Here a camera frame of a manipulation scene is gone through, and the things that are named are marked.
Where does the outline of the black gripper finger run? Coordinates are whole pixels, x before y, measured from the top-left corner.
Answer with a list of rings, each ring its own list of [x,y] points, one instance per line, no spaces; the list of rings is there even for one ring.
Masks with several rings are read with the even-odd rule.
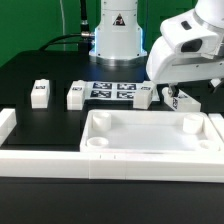
[[[178,95],[178,87],[174,84],[170,84],[168,87],[168,94],[171,97],[176,97]]]

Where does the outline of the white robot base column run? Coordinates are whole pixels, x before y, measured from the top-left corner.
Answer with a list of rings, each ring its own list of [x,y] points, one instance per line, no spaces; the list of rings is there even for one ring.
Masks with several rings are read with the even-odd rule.
[[[89,52],[92,62],[129,66],[145,59],[137,7],[138,0],[101,0],[101,20],[95,28],[95,45]]]

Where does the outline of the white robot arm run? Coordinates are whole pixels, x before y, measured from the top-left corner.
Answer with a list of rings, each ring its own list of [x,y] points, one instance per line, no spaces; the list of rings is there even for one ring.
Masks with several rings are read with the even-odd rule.
[[[178,83],[211,80],[224,83],[224,0],[198,0],[196,6],[164,20],[161,36],[149,53],[149,79],[168,84],[177,96]]]

